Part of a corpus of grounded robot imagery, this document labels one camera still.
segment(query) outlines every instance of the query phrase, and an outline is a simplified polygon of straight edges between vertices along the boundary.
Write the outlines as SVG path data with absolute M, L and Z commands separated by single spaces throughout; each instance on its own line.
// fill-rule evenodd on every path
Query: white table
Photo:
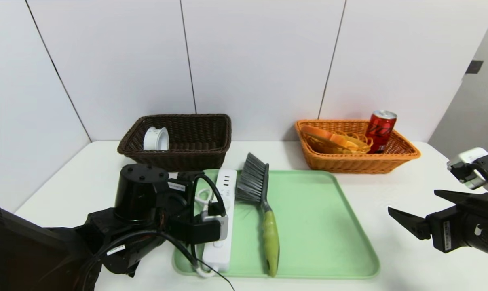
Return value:
M 386 175 L 336 174 L 380 259 L 380 273 L 370 280 L 294 280 L 230 278 L 237 291 L 488 290 L 488 255 L 470 247 L 449 254 L 420 241 L 388 216 L 387 206 L 424 217 L 452 204 L 434 196 L 437 188 L 469 191 L 447 171 L 447 159 L 430 145 L 415 142 L 421 158 Z M 41 226 L 81 225 L 90 212 L 112 207 L 120 168 L 133 163 L 116 152 L 118 142 L 89 144 L 16 212 Z M 271 169 L 308 169 L 297 142 L 233 142 L 223 167 L 241 168 L 251 151 Z M 100 273 L 98 291 L 231 290 L 221 278 L 181 276 L 172 267 L 173 246 L 165 243 L 140 263 L 136 276 Z

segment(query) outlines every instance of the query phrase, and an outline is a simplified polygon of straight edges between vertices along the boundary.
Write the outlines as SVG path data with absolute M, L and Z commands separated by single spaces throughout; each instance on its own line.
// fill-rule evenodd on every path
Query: power strip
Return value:
M 237 171 L 229 169 L 218 170 L 216 186 L 224 201 L 228 216 L 228 235 L 225 240 L 205 243 L 203 262 L 220 272 L 229 270 L 231 260 L 231 236 L 233 234 L 233 210 L 235 207 L 235 187 L 237 185 Z

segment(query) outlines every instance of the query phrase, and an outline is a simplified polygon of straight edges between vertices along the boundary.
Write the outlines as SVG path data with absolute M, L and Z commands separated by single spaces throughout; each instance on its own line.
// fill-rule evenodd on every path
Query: wicker basket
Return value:
M 305 160 L 313 170 L 325 170 L 332 173 L 389 173 L 401 164 L 420 157 L 420 151 L 397 131 L 391 133 L 386 149 L 382 154 L 317 153 L 307 143 L 307 136 L 301 133 L 301 127 L 304 125 L 312 125 L 329 131 L 364 134 L 368 127 L 368 121 L 300 120 L 296 122 L 296 131 L 301 140 Z
M 149 127 L 166 127 L 168 151 L 144 151 Z M 167 171 L 218 169 L 231 144 L 231 119 L 225 114 L 162 114 L 144 116 L 129 129 L 118 146 L 118 153 L 141 164 Z

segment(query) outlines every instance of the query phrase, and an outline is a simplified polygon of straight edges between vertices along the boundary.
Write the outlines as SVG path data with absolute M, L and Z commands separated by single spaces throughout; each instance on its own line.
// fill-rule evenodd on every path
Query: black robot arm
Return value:
M 74 228 L 40 227 L 0 208 L 0 291 L 92 291 L 102 265 L 133 277 L 140 260 L 165 240 L 197 268 L 195 253 L 183 243 L 224 239 L 218 221 L 194 215 L 198 179 L 207 180 L 218 198 L 210 215 L 226 215 L 203 172 L 169 179 L 167 171 L 145 164 L 123 167 L 114 207 L 88 214 Z
M 449 165 L 452 174 L 463 183 L 482 179 L 478 185 L 488 188 L 488 155 L 473 162 Z M 388 213 L 418 239 L 433 239 L 436 249 L 448 253 L 459 247 L 475 247 L 488 253 L 488 193 L 471 194 L 435 190 L 434 194 L 455 204 L 425 217 L 388 207 Z

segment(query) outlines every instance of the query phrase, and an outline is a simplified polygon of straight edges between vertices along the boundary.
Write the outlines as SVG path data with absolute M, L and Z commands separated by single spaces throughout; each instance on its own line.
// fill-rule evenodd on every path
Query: white tape roll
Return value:
M 144 151 L 168 151 L 169 138 L 166 127 L 151 127 L 145 133 Z

